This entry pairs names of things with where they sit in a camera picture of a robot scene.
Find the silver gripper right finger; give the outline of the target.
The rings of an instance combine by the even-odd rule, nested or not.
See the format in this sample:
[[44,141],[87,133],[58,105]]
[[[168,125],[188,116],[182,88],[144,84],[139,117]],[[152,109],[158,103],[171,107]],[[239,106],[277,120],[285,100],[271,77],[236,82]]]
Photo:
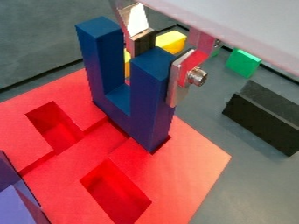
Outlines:
[[216,50],[218,40],[196,28],[190,28],[187,38],[191,48],[175,59],[170,69],[166,103],[174,108],[188,94],[190,85],[202,86],[208,73],[202,64]]

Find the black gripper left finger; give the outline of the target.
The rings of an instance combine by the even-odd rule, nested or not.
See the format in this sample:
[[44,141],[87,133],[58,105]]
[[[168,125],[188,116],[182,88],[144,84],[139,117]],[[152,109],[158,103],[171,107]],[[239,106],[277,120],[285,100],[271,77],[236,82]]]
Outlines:
[[150,27],[146,7],[136,0],[108,0],[126,36],[126,49],[136,57],[155,48],[156,30]]

